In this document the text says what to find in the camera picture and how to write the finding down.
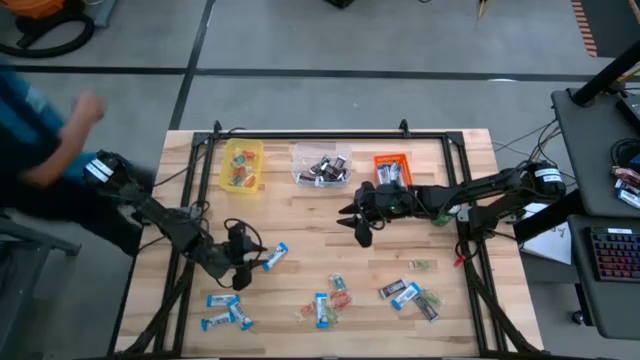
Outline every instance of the rgb keyboard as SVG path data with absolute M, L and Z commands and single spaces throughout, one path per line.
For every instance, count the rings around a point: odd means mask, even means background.
M 640 233 L 630 229 L 591 228 L 596 279 L 640 282 Z

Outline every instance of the person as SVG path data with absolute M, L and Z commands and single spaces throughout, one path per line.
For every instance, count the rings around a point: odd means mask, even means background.
M 103 99 L 84 91 L 65 122 L 43 94 L 15 71 L 0 68 L 0 208 L 76 222 L 135 256 L 140 228 L 82 177 L 96 156 L 82 150 L 106 111 Z

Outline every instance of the wooden table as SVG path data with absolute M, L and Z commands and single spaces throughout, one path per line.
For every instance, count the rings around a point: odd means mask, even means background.
M 193 132 L 172 131 L 165 140 L 157 180 L 187 164 Z M 464 130 L 468 158 L 474 178 L 494 174 L 496 160 L 487 130 Z M 454 224 L 438 228 L 428 221 L 405 219 L 374 233 L 374 243 L 361 248 L 353 230 L 336 224 L 337 211 L 349 204 L 362 181 L 373 180 L 372 158 L 381 153 L 406 153 L 414 183 L 447 185 L 442 145 L 435 140 L 350 141 L 354 175 L 346 189 L 306 189 L 293 181 L 291 150 L 295 141 L 265 141 L 265 166 L 256 195 L 236 195 L 218 184 L 224 153 L 216 147 L 209 178 L 206 217 L 216 241 L 226 241 L 224 219 L 241 218 L 253 225 L 264 243 L 273 249 L 285 242 L 289 254 L 266 273 L 256 269 L 253 282 L 241 291 L 241 303 L 255 326 L 242 332 L 237 324 L 203 332 L 200 321 L 224 310 L 208 309 L 209 294 L 226 294 L 214 279 L 196 268 L 183 356 L 193 357 L 317 357 L 317 356 L 471 356 L 477 354 L 469 296 L 462 267 L 454 268 L 453 247 L 458 241 Z M 457 154 L 457 178 L 461 179 Z M 196 179 L 200 179 L 200 169 Z M 167 207 L 180 202 L 184 176 L 154 191 Z M 199 181 L 193 188 L 193 197 Z M 145 230 L 143 244 L 158 237 L 158 230 Z M 516 327 L 534 346 L 542 341 L 529 295 L 517 244 L 496 237 L 487 242 L 493 277 L 501 306 Z M 159 307 L 171 247 L 161 241 L 137 258 L 116 350 L 125 349 L 147 325 Z M 430 272 L 408 268 L 413 259 L 427 259 Z M 319 330 L 315 318 L 296 321 L 294 313 L 314 300 L 316 292 L 329 291 L 328 278 L 339 272 L 353 294 L 353 304 L 341 314 L 333 329 Z M 227 274 L 221 281 L 230 284 Z M 446 299 L 440 319 L 429 323 L 409 304 L 398 312 L 382 300 L 378 289 L 406 277 Z M 487 336 L 493 344 L 491 321 L 483 308 Z M 170 319 L 167 346 L 173 338 L 175 316 Z

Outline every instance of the gray floor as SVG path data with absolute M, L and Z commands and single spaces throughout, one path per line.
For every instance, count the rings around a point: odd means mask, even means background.
M 112 27 L 85 48 L 17 64 L 186 67 L 206 0 L 119 1 Z M 356 0 L 337 11 L 320 0 L 218 0 L 198 61 L 200 68 L 332 69 L 459 73 L 593 74 L 608 59 L 588 56 L 570 0 L 494 0 L 476 21 L 476 0 Z M 0 10 L 0 41 L 15 41 Z M 43 43 L 78 31 L 65 25 Z M 157 167 L 182 76 L 28 74 L 68 113 L 74 96 L 95 88 L 110 104 L 87 148 L 118 151 Z M 550 93 L 579 83 L 196 76 L 181 129 L 489 128 L 508 142 L 553 119 Z M 530 137 L 513 145 L 529 153 Z M 547 151 L 567 173 L 559 138 Z M 497 153 L 501 167 L 524 155 Z M 33 219 L 22 219 L 37 225 Z M 56 233 L 83 243 L 76 260 L 55 256 L 37 289 L 25 352 L 47 359 L 99 356 L 107 350 L 130 260 L 73 225 Z M 570 285 L 531 284 L 547 350 L 633 359 L 640 342 L 606 340 L 573 326 Z

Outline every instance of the human arm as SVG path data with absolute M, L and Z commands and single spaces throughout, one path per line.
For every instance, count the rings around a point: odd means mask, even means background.
M 106 108 L 101 98 L 83 92 L 68 124 L 60 130 L 60 145 L 44 162 L 20 173 L 20 180 L 43 188 L 57 181 L 82 152 L 91 128 L 102 119 Z

